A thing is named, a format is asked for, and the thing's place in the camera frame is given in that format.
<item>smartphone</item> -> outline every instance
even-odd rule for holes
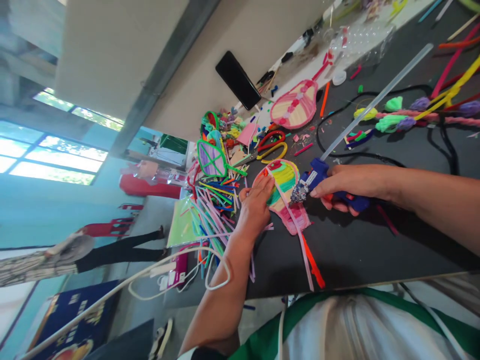
[[[262,98],[231,51],[226,52],[215,70],[245,109],[250,110]]]

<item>green and white shirt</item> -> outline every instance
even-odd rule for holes
[[[465,351],[480,359],[480,330],[435,310]],[[230,359],[278,359],[280,314],[250,336]],[[224,359],[195,348],[179,359]],[[458,359],[437,322],[420,305],[372,288],[309,294],[283,322],[283,359]]]

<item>hot glue gun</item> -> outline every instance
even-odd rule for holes
[[[291,203],[304,202],[307,199],[307,195],[320,184],[321,181],[328,178],[327,171],[329,170],[329,166],[326,162],[316,157],[311,161],[310,165],[311,171],[305,171],[293,189],[290,198]],[[346,191],[338,191],[335,192],[334,195],[342,199],[359,213],[370,206],[370,200],[365,196],[353,195]]]

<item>hand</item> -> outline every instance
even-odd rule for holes
[[[235,231],[247,235],[255,241],[270,221],[267,200],[275,186],[275,179],[265,176],[253,187],[240,191],[241,212]]]
[[[388,165],[337,165],[328,170],[329,177],[319,183],[310,196],[320,198],[327,210],[337,209],[358,216],[358,211],[332,194],[346,191],[390,201],[391,183],[397,170],[398,168]]]

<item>teal wall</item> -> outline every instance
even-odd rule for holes
[[[82,139],[93,147],[110,149],[118,132],[95,124]],[[149,146],[138,138],[153,139],[152,131],[140,130],[129,149],[146,154]],[[91,186],[0,174],[0,248],[49,246],[91,223],[109,223],[129,216],[118,209],[122,203],[142,204],[143,197],[126,195],[119,188],[122,159],[107,157]],[[114,241],[115,237],[96,238],[96,246]],[[102,281],[102,271],[72,275],[76,288]],[[65,276],[40,282],[19,322],[0,351],[0,359],[13,359],[19,351],[41,305],[58,293]]]

